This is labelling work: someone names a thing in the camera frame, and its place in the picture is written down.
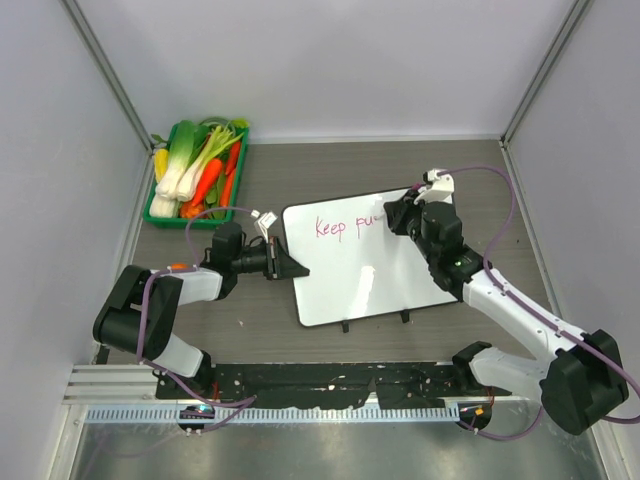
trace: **whiteboard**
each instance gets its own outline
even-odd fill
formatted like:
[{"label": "whiteboard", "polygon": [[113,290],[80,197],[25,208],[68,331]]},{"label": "whiteboard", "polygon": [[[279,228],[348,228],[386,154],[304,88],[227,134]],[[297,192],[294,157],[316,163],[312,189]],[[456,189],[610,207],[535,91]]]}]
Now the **whiteboard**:
[{"label": "whiteboard", "polygon": [[302,325],[313,327],[455,302],[433,282],[409,237],[391,233],[383,204],[407,189],[284,209],[289,254],[311,273],[293,286]]}]

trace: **corn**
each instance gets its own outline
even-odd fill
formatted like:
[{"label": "corn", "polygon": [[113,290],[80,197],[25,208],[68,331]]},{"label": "corn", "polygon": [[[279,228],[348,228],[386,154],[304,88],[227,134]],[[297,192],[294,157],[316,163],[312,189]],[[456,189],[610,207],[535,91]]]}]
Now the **corn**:
[{"label": "corn", "polygon": [[167,173],[169,167],[169,150],[161,148],[153,156],[153,166],[156,171],[156,183],[160,183],[164,174]]}]

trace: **green basket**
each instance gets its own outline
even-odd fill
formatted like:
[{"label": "green basket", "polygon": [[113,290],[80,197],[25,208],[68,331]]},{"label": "green basket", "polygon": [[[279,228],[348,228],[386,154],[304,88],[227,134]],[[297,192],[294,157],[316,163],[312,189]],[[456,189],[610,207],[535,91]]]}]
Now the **green basket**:
[{"label": "green basket", "polygon": [[[236,165],[236,175],[234,178],[233,190],[231,191],[231,199],[229,201],[229,206],[235,206],[236,198],[238,197],[238,189],[240,188],[240,179],[242,178],[242,170],[244,168],[244,159],[247,155],[247,147],[249,146],[249,129],[243,128],[238,129],[239,132],[244,132],[242,136],[242,148],[240,149],[240,156],[238,157],[238,163]],[[151,185],[151,191],[149,192],[149,198],[147,199],[147,205],[144,207],[144,213],[142,214],[142,219],[145,222],[152,223],[158,228],[181,228],[184,229],[189,222],[187,218],[156,218],[149,215],[149,208],[151,208],[151,202],[153,201],[153,197],[156,194],[156,181],[153,180],[153,185]],[[213,218],[198,218],[194,220],[191,228],[197,229],[207,229],[207,228],[216,228],[218,225],[222,225],[223,223],[230,222],[233,219],[233,210],[228,210],[227,214],[224,218],[220,220],[216,220]]]}]

